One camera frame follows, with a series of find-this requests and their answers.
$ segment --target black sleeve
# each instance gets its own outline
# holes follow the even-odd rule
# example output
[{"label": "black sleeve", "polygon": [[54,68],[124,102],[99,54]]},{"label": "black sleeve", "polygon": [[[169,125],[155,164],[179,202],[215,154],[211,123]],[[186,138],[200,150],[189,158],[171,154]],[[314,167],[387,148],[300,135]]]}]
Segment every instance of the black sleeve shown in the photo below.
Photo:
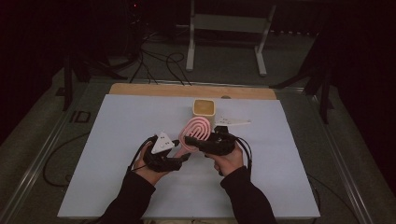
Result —
[{"label": "black sleeve", "polygon": [[227,175],[220,184],[230,196],[238,224],[276,223],[271,204],[250,182],[246,166]]},{"label": "black sleeve", "polygon": [[128,173],[117,198],[108,206],[100,223],[142,223],[140,218],[149,206],[155,188],[142,176]]}]

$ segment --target white triangular object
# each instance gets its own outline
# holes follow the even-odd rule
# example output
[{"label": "white triangular object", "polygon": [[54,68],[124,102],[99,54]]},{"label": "white triangular object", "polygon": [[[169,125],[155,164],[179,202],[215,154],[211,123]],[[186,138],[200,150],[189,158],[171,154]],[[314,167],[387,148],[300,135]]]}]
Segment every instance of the white triangular object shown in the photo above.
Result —
[{"label": "white triangular object", "polygon": [[249,123],[251,123],[250,119],[227,119],[221,117],[219,120],[216,121],[216,126],[235,126]]},{"label": "white triangular object", "polygon": [[172,142],[172,140],[169,138],[169,136],[161,132],[160,135],[158,136],[157,142],[155,142],[154,147],[152,148],[151,152],[152,154],[156,154],[165,150],[168,150],[172,147],[174,147],[175,144]]}]

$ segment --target metal frame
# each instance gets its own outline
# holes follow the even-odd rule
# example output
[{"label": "metal frame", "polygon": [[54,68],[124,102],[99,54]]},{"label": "metal frame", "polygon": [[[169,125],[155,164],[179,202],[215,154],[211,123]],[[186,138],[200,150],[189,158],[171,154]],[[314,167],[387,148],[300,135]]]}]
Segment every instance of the metal frame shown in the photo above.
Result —
[{"label": "metal frame", "polygon": [[270,31],[271,22],[276,11],[276,5],[273,5],[267,18],[246,18],[246,17],[231,17],[220,15],[205,15],[195,14],[195,0],[191,0],[191,14],[190,14],[190,44],[187,53],[186,70],[192,71],[194,67],[195,55],[195,29],[206,30],[221,30],[221,31],[236,31],[247,33],[262,34],[262,40],[258,46],[254,48],[256,54],[257,65],[259,67],[259,75],[265,77],[267,70],[265,68],[264,59],[262,57],[262,49]]},{"label": "metal frame", "polygon": [[[309,104],[311,104],[312,109],[314,111],[318,111],[318,106],[320,105],[316,96],[307,95],[307,99]],[[335,167],[338,170],[338,173],[343,181],[344,187],[346,189],[346,193],[349,197],[349,200],[352,203],[352,206],[355,210],[356,217],[359,219],[360,224],[373,224],[373,220],[371,215],[366,207],[366,204],[361,197],[360,190],[358,185],[356,184],[355,180],[352,177],[352,174],[349,172],[347,168],[347,164],[344,161],[343,155],[340,151],[340,148],[337,146],[336,141],[332,135],[332,132],[323,123],[323,120],[319,113],[315,113],[315,119],[318,121],[319,126],[321,127],[322,131],[324,132],[328,143],[330,144],[332,159],[334,160]]]},{"label": "metal frame", "polygon": [[62,113],[59,117],[57,123],[51,130],[46,142],[41,147],[40,151],[35,157],[35,160],[29,165],[25,174],[23,175],[21,182],[18,184],[15,189],[13,195],[8,200],[5,208],[0,214],[0,223],[7,224],[11,223],[12,219],[18,214],[20,211],[23,202],[28,197],[31,189],[33,188],[35,181],[38,176],[41,174],[41,170],[44,166],[44,163],[47,157],[50,155],[52,149],[55,147],[58,142],[59,136],[64,130],[65,124],[70,120],[70,117],[78,105],[78,100],[83,95],[86,84],[78,85],[75,96],[78,98],[77,100],[71,102],[68,109]]}]

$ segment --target hand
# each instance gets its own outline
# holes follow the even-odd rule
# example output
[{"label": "hand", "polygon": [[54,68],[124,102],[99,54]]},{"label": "hand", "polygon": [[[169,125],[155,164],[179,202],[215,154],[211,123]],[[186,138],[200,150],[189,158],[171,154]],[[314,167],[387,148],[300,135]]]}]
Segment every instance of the hand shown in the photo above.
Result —
[{"label": "hand", "polygon": [[235,148],[228,155],[216,156],[206,153],[206,156],[215,161],[215,169],[221,171],[224,176],[229,175],[244,165],[244,154],[237,143],[235,143]]},{"label": "hand", "polygon": [[145,146],[143,146],[142,151],[140,152],[139,159],[134,162],[134,169],[136,169],[134,172],[137,175],[142,176],[145,178],[152,186],[157,184],[157,182],[161,179],[161,177],[169,174],[169,172],[155,172],[153,170],[150,170],[146,163],[143,161],[143,157],[148,149],[149,146],[151,146],[151,142],[147,143]]}]

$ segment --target gray carpet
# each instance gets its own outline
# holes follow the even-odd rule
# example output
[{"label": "gray carpet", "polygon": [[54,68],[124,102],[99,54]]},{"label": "gray carpet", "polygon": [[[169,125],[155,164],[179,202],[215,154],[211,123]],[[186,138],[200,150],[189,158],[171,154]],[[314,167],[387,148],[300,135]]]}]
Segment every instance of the gray carpet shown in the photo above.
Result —
[{"label": "gray carpet", "polygon": [[[214,43],[203,41],[203,43],[197,43],[194,70],[190,73],[183,72],[190,82],[273,85],[297,73],[313,41],[314,39],[310,37],[298,35],[270,35],[263,54],[268,71],[268,76],[265,78],[258,76],[250,42],[245,46],[226,47],[222,45],[214,47],[212,46]],[[187,54],[187,45],[184,39],[179,42],[148,42],[143,48],[165,55],[173,52]],[[177,81],[168,71],[165,62],[145,55],[144,63],[155,79]],[[120,71],[120,74],[131,77],[137,66],[138,63]],[[180,63],[180,66],[185,68],[185,59]],[[181,72],[175,64],[170,64],[170,67],[175,74],[182,78]],[[148,70],[141,68],[135,81],[148,82],[146,80]],[[56,147],[91,129],[103,97],[114,82],[117,81],[100,76],[91,80],[76,107],[76,110],[92,113],[90,122],[67,123]],[[305,82],[306,80],[303,80],[293,86],[303,87]],[[62,71],[55,77],[51,90],[43,95],[29,115],[1,146],[0,208],[2,209],[5,208],[24,171],[45,143],[51,127],[54,126],[62,113],[63,99],[54,96],[59,86],[62,86]],[[334,163],[331,146],[322,130],[320,120],[317,119],[317,111],[312,108],[310,97],[288,90],[278,91],[276,96],[285,109],[304,168],[312,183],[314,195],[317,199],[320,198],[321,217],[316,220],[316,223],[359,223],[353,215],[353,207]],[[373,223],[396,223],[395,198],[376,168],[356,126],[338,98],[336,88],[332,88],[331,101],[334,109],[329,111],[330,124],[326,128],[332,131],[336,144],[361,191],[361,196]],[[60,147],[48,163],[49,180],[54,183],[67,184],[67,175],[73,174],[86,139],[87,135]],[[65,188],[48,185],[40,175],[12,223],[81,222],[81,220],[56,217],[64,193]],[[307,224],[313,223],[313,221],[279,220],[279,223]]]}]

